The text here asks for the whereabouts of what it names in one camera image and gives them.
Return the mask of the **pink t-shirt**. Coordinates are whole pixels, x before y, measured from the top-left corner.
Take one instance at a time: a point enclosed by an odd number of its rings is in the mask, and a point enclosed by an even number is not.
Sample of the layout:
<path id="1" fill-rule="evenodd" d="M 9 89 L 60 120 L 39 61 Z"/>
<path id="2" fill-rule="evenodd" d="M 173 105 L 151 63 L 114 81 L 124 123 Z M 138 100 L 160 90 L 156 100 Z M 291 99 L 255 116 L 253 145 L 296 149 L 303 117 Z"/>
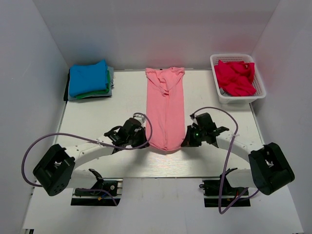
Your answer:
<path id="1" fill-rule="evenodd" d="M 149 144 L 159 150 L 180 148 L 185 133 L 184 68 L 145 69 L 147 77 L 146 115 L 152 125 L 146 126 Z"/>

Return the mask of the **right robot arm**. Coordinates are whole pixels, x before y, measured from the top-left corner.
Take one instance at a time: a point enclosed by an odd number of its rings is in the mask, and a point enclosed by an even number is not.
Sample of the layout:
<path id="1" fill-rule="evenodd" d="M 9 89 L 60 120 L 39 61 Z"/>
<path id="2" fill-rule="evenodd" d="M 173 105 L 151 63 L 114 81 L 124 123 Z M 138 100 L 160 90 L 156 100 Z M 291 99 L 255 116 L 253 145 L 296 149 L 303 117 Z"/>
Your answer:
<path id="1" fill-rule="evenodd" d="M 208 113 L 192 114 L 192 125 L 182 147 L 199 147 L 203 142 L 227 154 L 235 154 L 249 164 L 248 169 L 224 168 L 220 175 L 219 187 L 225 194 L 232 194 L 237 188 L 256 188 L 270 195 L 295 179 L 294 172 L 276 143 L 257 144 L 231 133 L 229 128 L 217 127 Z"/>

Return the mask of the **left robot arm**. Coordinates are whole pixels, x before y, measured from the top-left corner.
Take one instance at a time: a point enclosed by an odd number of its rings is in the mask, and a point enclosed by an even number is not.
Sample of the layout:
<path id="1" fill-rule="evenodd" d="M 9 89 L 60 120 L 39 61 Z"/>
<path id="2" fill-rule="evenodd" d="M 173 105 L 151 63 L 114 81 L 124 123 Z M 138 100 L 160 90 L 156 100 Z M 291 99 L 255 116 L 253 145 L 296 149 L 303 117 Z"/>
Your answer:
<path id="1" fill-rule="evenodd" d="M 96 140 L 88 139 L 84 144 L 67 148 L 52 145 L 34 168 L 33 174 L 49 196 L 58 195 L 66 188 L 97 195 L 103 189 L 103 177 L 94 169 L 80 170 L 79 166 L 120 151 L 148 147 L 145 122 L 149 120 L 136 113 L 123 126 L 112 128 Z"/>

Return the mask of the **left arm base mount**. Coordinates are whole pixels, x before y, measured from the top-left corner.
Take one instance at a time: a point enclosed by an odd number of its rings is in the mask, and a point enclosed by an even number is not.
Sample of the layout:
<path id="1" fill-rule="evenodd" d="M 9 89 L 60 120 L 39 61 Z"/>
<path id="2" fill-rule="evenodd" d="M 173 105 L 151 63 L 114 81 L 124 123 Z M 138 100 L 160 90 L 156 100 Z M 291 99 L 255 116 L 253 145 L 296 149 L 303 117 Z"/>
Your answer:
<path id="1" fill-rule="evenodd" d="M 122 179 L 104 178 L 94 169 L 74 170 L 69 187 L 73 188 L 72 206 L 114 207 L 121 200 Z"/>

